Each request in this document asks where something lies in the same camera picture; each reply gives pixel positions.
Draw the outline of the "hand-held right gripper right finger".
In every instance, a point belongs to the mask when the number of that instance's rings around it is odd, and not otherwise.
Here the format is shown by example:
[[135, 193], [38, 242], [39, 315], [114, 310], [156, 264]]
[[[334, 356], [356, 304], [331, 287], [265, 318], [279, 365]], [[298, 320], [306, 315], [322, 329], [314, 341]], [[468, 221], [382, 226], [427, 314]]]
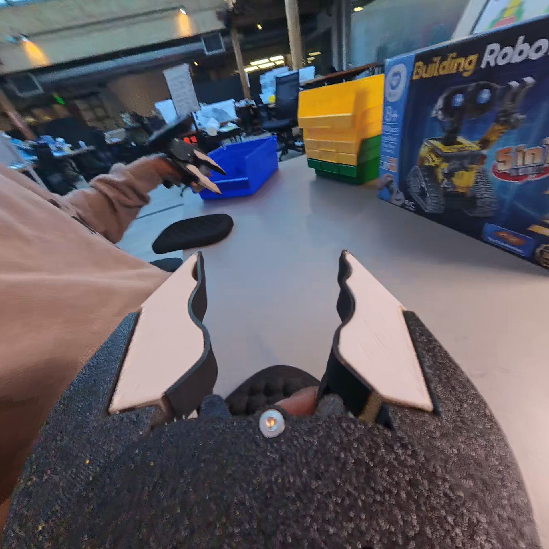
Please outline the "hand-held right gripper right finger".
[[339, 257], [335, 330], [322, 396], [338, 395], [362, 422], [389, 423], [389, 407], [434, 414], [411, 333], [412, 313], [347, 250]]

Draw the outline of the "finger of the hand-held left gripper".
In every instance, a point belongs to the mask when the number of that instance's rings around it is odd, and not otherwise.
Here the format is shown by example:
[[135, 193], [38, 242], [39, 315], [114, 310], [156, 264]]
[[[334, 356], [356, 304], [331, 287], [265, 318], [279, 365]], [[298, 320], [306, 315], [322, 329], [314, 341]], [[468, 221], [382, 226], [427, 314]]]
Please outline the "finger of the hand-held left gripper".
[[188, 180], [188, 186], [195, 193], [207, 190], [216, 195], [222, 194], [219, 187], [194, 165], [188, 165]]
[[193, 165], [197, 168], [204, 168], [207, 172], [214, 171], [226, 176], [226, 171], [220, 167], [211, 157], [201, 152], [198, 148], [192, 148]]

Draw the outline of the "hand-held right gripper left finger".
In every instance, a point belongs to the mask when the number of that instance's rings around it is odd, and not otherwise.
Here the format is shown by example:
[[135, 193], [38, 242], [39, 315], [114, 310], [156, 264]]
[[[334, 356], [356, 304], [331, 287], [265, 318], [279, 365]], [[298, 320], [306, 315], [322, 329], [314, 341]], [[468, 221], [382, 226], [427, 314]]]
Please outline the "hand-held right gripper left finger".
[[192, 254], [134, 315], [108, 414], [156, 408], [187, 418], [212, 394], [218, 366], [209, 331], [204, 257]]

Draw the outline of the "blue storage bin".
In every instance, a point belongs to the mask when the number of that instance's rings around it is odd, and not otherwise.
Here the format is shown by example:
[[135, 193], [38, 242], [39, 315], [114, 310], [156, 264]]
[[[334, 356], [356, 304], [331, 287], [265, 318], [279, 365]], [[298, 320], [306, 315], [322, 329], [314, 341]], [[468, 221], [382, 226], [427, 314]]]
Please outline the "blue storage bin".
[[268, 136], [219, 147], [208, 154], [224, 171], [210, 180], [221, 194], [208, 189], [199, 193], [203, 201], [254, 195], [278, 170], [277, 137]]

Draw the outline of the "blue cardboard kit box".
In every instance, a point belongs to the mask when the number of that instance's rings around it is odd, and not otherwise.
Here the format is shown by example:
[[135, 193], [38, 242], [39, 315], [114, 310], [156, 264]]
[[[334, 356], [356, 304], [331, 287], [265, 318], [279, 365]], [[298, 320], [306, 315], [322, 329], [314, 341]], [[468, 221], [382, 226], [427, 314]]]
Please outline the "blue cardboard kit box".
[[389, 58], [378, 197], [548, 269], [548, 14]]

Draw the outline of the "grey desk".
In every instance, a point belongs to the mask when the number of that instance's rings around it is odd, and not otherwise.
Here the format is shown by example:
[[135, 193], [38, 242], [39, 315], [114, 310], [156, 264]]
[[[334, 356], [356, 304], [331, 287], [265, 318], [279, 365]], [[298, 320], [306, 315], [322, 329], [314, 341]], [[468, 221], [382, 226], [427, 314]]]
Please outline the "grey desk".
[[256, 195], [203, 202], [158, 188], [119, 248], [146, 261], [169, 224], [234, 219], [204, 248], [205, 325], [227, 396], [256, 371], [292, 365], [320, 379], [339, 325], [338, 259], [350, 251], [414, 311], [482, 394], [522, 471], [548, 548], [548, 271], [283, 161]]

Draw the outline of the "person's left hand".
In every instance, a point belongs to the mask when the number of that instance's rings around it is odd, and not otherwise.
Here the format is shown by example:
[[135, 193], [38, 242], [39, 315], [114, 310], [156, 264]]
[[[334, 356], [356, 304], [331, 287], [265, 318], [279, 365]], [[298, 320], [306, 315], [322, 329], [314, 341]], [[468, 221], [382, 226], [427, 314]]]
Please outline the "person's left hand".
[[168, 187], [189, 187], [195, 193], [205, 188], [202, 184], [202, 173], [192, 164], [177, 162], [165, 155], [157, 155], [153, 158], [153, 165], [162, 183]]

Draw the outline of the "person's right hand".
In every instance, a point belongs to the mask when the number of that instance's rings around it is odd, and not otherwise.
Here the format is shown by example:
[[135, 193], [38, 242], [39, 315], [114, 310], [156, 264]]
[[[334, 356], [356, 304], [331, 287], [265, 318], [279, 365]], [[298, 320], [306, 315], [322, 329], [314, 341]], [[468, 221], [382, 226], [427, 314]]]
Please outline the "person's right hand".
[[317, 408], [319, 387], [307, 387], [278, 401], [274, 406], [294, 416], [312, 416]]

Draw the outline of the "black office chair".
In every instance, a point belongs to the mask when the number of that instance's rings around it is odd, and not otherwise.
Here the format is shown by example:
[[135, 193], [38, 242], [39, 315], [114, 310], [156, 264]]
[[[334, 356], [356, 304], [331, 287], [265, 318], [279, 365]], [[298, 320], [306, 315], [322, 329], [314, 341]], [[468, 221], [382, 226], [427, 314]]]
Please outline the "black office chair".
[[[156, 255], [185, 251], [220, 243], [234, 226], [231, 216], [211, 214], [177, 221], [165, 228], [152, 243]], [[293, 366], [264, 368], [234, 389], [225, 403], [233, 416], [248, 417], [257, 411], [288, 399], [320, 381]]]
[[277, 138], [278, 160], [295, 150], [303, 153], [304, 146], [297, 145], [293, 129], [298, 126], [299, 72], [292, 71], [276, 77], [275, 104], [272, 117], [262, 124], [264, 132]]

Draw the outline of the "white paper board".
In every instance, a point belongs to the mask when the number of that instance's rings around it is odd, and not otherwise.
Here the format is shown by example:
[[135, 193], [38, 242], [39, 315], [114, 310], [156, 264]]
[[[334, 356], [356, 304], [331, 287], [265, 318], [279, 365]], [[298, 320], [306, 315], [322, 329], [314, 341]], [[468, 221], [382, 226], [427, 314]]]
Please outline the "white paper board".
[[188, 64], [168, 68], [163, 71], [163, 75], [178, 117], [186, 117], [200, 110]]

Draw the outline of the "yellow storage bin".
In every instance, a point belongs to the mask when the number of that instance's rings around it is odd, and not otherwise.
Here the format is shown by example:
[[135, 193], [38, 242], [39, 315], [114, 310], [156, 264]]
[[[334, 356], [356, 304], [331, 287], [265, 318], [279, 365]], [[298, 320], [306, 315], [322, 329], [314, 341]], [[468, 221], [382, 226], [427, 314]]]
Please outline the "yellow storage bin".
[[357, 166], [364, 140], [381, 134], [384, 75], [301, 91], [298, 126], [309, 159]]

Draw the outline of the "green storage bin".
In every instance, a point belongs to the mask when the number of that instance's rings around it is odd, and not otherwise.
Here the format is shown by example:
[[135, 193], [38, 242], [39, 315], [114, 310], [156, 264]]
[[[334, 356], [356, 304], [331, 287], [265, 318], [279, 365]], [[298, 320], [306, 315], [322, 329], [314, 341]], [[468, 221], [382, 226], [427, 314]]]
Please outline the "green storage bin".
[[320, 177], [360, 186], [379, 176], [381, 135], [358, 142], [305, 140], [307, 166]]

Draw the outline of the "printed instruction sheet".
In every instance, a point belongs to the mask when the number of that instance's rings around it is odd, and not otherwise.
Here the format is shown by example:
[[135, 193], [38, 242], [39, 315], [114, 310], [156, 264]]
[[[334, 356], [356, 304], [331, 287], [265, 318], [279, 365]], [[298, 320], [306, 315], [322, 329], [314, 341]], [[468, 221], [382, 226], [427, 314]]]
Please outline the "printed instruction sheet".
[[487, 1], [471, 34], [512, 26], [548, 14], [548, 1]]

